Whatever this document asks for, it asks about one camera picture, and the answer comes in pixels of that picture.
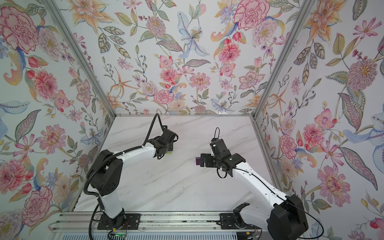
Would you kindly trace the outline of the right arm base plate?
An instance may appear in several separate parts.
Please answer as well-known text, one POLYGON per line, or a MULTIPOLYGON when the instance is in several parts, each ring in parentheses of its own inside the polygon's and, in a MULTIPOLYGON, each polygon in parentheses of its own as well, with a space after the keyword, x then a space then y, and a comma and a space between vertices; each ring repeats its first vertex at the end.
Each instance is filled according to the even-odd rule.
POLYGON ((220 219, 217 221, 217 224, 222 230, 260 230, 260 228, 254 225, 247 225, 241 222, 234 213, 221 213, 219 217, 220 219))

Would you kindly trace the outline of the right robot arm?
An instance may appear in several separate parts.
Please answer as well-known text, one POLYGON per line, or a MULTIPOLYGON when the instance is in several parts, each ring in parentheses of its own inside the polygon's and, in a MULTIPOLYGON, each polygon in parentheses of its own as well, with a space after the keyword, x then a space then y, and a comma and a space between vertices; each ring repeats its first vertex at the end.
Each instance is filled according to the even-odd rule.
POLYGON ((256 205, 242 203, 223 224, 237 229, 254 226, 268 231, 274 240, 296 240, 308 229, 303 203, 268 183, 239 154, 231 154, 224 140, 213 138, 211 153, 201 154, 197 163, 215 168, 242 183, 255 197, 256 205))

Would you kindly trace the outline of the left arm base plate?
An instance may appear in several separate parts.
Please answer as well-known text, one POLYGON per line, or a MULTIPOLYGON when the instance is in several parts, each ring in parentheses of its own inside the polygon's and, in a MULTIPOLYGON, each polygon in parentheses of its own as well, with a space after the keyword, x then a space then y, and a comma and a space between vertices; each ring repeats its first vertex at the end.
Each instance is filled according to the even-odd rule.
POLYGON ((102 214, 97 230, 138 230, 141 214, 122 214, 114 219, 102 214))

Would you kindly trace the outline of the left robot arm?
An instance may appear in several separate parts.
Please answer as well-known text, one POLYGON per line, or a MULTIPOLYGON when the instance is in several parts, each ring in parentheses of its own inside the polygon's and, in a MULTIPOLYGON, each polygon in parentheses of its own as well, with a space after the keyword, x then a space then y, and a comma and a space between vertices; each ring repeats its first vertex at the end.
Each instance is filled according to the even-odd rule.
POLYGON ((109 219, 121 218, 125 211, 120 203, 117 188, 123 170, 142 160, 161 159, 167 152, 172 151, 173 143, 178 139, 176 133, 163 129, 161 136, 148 139, 144 145, 120 152, 101 151, 87 174, 84 194, 96 197, 101 211, 109 219))

